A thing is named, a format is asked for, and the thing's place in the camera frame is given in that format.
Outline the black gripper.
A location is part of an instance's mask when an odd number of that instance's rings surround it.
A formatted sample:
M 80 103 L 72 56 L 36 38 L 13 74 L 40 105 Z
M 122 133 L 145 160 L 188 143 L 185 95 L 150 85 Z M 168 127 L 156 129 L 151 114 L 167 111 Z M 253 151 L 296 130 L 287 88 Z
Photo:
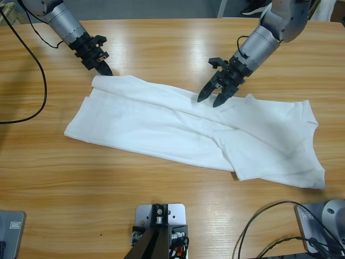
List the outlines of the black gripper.
M 75 56 L 81 58 L 82 64 L 88 70 L 96 69 L 102 76 L 112 76 L 113 72 L 105 61 L 109 54 L 101 48 L 106 41 L 104 36 L 83 34 L 68 47 L 75 51 Z
M 252 74 L 252 70 L 243 64 L 239 58 L 231 58 L 230 60 L 212 58 L 212 68 L 217 69 L 218 67 L 221 67 L 221 70 L 217 71 L 213 79 L 209 80 L 201 89 L 197 97 L 198 103 L 207 99 L 218 88 L 221 91 L 213 102 L 213 107 L 224 104 L 236 94 L 239 85 L 245 82 L 244 78 Z

